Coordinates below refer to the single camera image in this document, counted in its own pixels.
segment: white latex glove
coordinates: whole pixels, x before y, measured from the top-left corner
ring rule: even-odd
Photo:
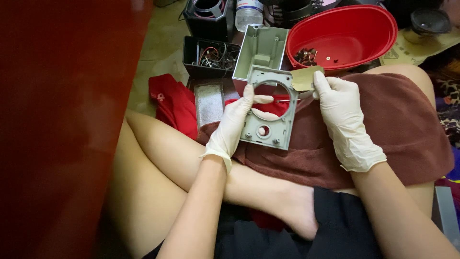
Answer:
[[[254,87],[247,85],[243,91],[243,97],[230,103],[225,107],[222,120],[217,129],[211,134],[206,149],[200,158],[206,155],[214,154],[224,159],[227,173],[231,170],[231,157],[235,153],[236,147],[240,142],[241,131],[244,126],[247,113],[253,106],[253,103],[271,103],[273,96],[255,95]]]
[[[336,77],[314,74],[313,98],[320,101],[321,114],[334,142],[334,150],[346,171],[367,172],[386,161],[381,147],[375,145],[362,122],[358,85]]]

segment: plastic water bottle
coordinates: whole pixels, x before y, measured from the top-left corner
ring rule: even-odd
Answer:
[[[264,5],[257,0],[238,0],[236,3],[235,27],[246,32],[249,24],[262,24]]]

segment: black shorts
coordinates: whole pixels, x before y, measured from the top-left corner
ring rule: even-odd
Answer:
[[[289,230],[259,228],[242,207],[223,204],[214,258],[218,259],[374,259],[383,258],[359,197],[315,187],[313,241]],[[144,256],[156,258],[161,244]]]

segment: grey plastic speaker frame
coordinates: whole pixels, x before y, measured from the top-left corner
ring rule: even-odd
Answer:
[[[291,140],[292,124],[294,122],[295,108],[299,92],[291,86],[292,75],[288,71],[271,69],[253,65],[249,72],[248,83],[256,89],[259,85],[276,82],[286,88],[289,93],[289,108],[276,120],[265,120],[252,111],[246,116],[240,140],[262,146],[287,150]],[[259,134],[259,128],[266,126],[269,133],[266,136]]]

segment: red plastic basin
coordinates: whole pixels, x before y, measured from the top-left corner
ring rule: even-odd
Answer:
[[[296,24],[287,36],[286,51],[294,69],[300,69],[307,66],[293,55],[303,48],[316,49],[315,62],[330,74],[384,55],[396,36],[396,21],[387,10],[373,5],[344,6]]]

